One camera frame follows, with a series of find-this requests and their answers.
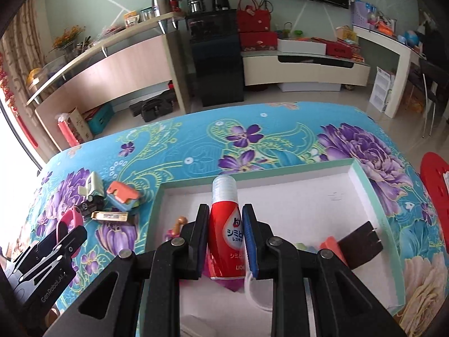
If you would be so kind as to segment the pink puppy toy figure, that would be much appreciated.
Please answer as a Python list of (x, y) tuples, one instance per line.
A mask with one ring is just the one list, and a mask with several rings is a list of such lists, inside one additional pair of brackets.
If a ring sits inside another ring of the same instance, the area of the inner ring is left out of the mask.
[(188, 223), (188, 220), (186, 217), (181, 216), (181, 217), (177, 218), (174, 226), (166, 232), (166, 234), (164, 236), (164, 240), (168, 241), (168, 240), (172, 240), (175, 237), (180, 236), (182, 227), (184, 226), (184, 224), (187, 224), (187, 223)]

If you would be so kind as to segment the red gift bag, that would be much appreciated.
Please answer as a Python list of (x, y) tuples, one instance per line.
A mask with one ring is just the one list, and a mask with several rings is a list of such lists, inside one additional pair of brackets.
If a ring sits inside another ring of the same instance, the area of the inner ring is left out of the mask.
[(237, 27), (240, 33), (260, 33), (269, 32), (271, 27), (271, 13), (269, 10), (262, 9), (256, 0), (250, 0), (242, 8), (242, 2), (239, 0), (237, 6)]

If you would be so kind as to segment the black water dispenser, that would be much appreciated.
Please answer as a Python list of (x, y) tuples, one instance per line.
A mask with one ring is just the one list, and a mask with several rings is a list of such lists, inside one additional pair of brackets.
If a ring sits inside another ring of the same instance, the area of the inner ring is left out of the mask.
[(186, 26), (203, 106), (244, 100), (244, 65), (237, 11), (229, 0), (187, 0)]

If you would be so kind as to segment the orange flower vase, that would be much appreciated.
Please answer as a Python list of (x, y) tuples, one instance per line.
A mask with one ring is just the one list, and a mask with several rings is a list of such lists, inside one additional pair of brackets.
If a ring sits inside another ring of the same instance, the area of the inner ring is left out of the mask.
[(63, 52), (66, 59), (71, 59), (75, 50), (76, 40), (84, 31), (85, 27), (79, 25), (66, 28), (61, 36), (54, 39), (52, 49)]

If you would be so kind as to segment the wooden bar counter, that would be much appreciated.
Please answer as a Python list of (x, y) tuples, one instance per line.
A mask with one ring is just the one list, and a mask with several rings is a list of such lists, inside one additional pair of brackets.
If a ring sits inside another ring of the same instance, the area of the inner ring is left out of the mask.
[(43, 99), (34, 110), (59, 151), (69, 145), (58, 127), (57, 116), (74, 108), (84, 113), (134, 91), (171, 81), (180, 111), (191, 111), (186, 63), (177, 29), (178, 21), (185, 17), (184, 12), (170, 12), (125, 28), (87, 49), (42, 84), (28, 105), (67, 72), (99, 53), (104, 56)]

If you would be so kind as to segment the pink phone holder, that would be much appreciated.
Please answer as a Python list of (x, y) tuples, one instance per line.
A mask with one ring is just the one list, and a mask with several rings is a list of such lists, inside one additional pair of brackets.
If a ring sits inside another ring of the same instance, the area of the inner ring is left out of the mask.
[(353, 270), (373, 260), (384, 247), (371, 222), (367, 221), (341, 240), (328, 236), (320, 249), (333, 251)]

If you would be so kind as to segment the black toy car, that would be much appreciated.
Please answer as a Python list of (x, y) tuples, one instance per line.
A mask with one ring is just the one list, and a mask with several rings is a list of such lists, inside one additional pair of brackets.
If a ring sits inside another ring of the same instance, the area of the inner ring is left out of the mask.
[(100, 195), (89, 195), (86, 200), (77, 205), (83, 217), (91, 217), (96, 211), (104, 209), (104, 198)]

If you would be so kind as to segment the white smart watch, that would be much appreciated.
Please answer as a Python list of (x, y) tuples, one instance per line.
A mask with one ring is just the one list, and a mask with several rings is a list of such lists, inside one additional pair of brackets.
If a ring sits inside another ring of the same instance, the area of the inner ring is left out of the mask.
[(268, 313), (272, 312), (273, 282), (271, 279), (257, 280), (251, 272), (248, 272), (244, 280), (244, 293), (253, 307)]

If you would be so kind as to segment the red plastic stool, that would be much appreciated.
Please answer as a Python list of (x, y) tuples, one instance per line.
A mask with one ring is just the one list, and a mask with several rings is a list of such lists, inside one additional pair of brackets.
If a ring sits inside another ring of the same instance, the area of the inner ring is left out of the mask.
[(444, 174), (449, 170), (448, 163), (435, 152), (426, 153), (420, 165), (420, 177), (427, 189), (437, 214), (448, 219), (448, 187)]

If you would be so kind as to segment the white side desk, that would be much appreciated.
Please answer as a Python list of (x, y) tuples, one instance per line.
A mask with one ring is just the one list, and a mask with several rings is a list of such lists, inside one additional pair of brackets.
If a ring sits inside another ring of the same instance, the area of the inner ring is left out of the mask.
[(386, 69), (389, 66), (389, 70), (395, 73), (395, 80), (384, 110), (384, 114), (392, 119), (400, 108), (408, 82), (410, 67), (419, 64), (421, 55), (414, 49), (382, 33), (356, 25), (353, 26), (353, 31), (358, 35), (362, 43), (375, 46), (372, 51), (381, 54), (381, 59), (378, 59), (379, 62), (382, 62), (381, 67)]

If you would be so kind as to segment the black bag on floor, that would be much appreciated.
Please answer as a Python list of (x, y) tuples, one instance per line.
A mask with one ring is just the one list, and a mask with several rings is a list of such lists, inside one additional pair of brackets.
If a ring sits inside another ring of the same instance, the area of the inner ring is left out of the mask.
[(173, 112), (174, 103), (177, 101), (173, 89), (165, 90), (157, 97), (139, 101), (129, 106), (134, 117), (140, 116), (144, 122), (151, 122), (159, 117)]

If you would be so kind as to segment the orange blue toy case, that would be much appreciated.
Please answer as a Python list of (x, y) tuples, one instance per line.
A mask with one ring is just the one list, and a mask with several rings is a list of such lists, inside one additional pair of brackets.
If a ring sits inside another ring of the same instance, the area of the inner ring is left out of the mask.
[(107, 188), (108, 201), (121, 212), (129, 212), (139, 207), (140, 198), (137, 190), (119, 181), (112, 181)]

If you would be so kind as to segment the white flat box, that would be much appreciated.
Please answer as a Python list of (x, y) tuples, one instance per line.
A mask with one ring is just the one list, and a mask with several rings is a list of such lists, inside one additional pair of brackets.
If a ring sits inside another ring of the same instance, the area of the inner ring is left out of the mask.
[(308, 40), (277, 39), (277, 50), (281, 53), (300, 53), (325, 56), (326, 44)]

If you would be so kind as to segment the gold harmonica box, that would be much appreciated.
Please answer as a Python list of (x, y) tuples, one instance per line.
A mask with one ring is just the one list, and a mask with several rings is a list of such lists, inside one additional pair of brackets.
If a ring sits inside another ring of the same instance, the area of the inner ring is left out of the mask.
[(128, 212), (121, 211), (94, 211), (91, 219), (94, 221), (126, 223), (128, 221)]

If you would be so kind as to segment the red gift box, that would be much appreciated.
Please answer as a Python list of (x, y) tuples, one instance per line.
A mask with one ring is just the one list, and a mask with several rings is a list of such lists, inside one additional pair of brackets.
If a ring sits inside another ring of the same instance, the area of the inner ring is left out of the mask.
[(278, 36), (276, 32), (239, 33), (240, 47), (244, 52), (258, 50), (276, 50)]

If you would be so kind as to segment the white TV cabinet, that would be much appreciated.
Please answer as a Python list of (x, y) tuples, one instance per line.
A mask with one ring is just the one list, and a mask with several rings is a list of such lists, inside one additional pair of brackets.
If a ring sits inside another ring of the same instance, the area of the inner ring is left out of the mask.
[(278, 51), (243, 52), (246, 86), (278, 85), (283, 91), (339, 91), (342, 86), (364, 87), (371, 67), (363, 62)]

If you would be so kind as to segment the white shallow box tray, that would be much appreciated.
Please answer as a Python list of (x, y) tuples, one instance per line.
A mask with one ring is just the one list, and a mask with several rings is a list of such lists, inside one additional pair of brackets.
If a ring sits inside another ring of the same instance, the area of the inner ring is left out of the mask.
[[(258, 221), (297, 249), (317, 252), (328, 236), (341, 240), (370, 221), (384, 249), (354, 269), (391, 316), (405, 303), (401, 262), (381, 204), (353, 159), (235, 174), (242, 210), (251, 204)], [(155, 196), (147, 249), (156, 250), (177, 218), (195, 221), (198, 208), (212, 207), (216, 177), (164, 183)], [(203, 325), (216, 336), (272, 336), (272, 312), (253, 307), (241, 291), (230, 291), (210, 274), (180, 281), (180, 334), (197, 335)]]

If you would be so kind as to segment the red stain remover bottle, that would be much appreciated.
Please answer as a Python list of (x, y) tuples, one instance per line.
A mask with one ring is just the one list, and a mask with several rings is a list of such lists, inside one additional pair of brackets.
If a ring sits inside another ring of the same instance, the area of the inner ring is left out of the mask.
[(244, 229), (234, 177), (220, 175), (212, 182), (209, 215), (208, 268), (218, 281), (245, 278)]

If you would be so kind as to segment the red paper bag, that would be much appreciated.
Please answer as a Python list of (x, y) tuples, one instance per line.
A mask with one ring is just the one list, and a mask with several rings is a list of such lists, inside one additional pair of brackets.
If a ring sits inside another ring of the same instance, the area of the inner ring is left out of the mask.
[(70, 147), (91, 141), (94, 136), (77, 108), (57, 116), (57, 125)]

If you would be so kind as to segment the teal storage box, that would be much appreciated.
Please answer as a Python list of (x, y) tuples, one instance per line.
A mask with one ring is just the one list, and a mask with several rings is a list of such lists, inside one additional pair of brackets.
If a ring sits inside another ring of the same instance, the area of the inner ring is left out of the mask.
[(93, 136), (101, 134), (114, 115), (112, 106), (107, 103), (83, 114)]

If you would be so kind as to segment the floral blue table cloth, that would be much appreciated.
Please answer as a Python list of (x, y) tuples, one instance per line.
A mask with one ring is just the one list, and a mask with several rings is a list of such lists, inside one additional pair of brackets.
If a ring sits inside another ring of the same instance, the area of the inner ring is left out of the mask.
[(88, 226), (74, 262), (75, 278), (58, 302), (69, 306), (123, 248), (141, 252), (160, 185), (181, 179), (353, 158), (387, 216), (405, 278), (397, 320), (422, 336), (448, 294), (448, 251), (426, 185), (387, 133), (353, 106), (312, 102), (254, 104), (207, 110), (106, 135), (65, 150), (40, 174), (20, 175), (15, 159), (1, 164), (1, 194), (15, 194), (24, 215), (1, 217), (1, 238), (18, 256), (78, 205), (90, 173), (105, 184), (136, 187), (144, 197), (135, 226)]

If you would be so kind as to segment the white toy truck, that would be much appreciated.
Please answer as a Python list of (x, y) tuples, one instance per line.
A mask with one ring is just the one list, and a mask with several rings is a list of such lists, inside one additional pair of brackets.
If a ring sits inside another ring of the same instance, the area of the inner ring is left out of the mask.
[(86, 199), (94, 198), (95, 196), (105, 197), (103, 181), (96, 172), (91, 172), (83, 186), (78, 187), (78, 194)]

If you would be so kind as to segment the steel thermos jug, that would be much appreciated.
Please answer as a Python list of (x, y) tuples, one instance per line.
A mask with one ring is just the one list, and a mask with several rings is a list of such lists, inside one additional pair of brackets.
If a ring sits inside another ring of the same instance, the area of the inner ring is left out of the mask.
[(171, 13), (173, 11), (171, 1), (172, 0), (152, 0), (152, 10), (155, 17)]

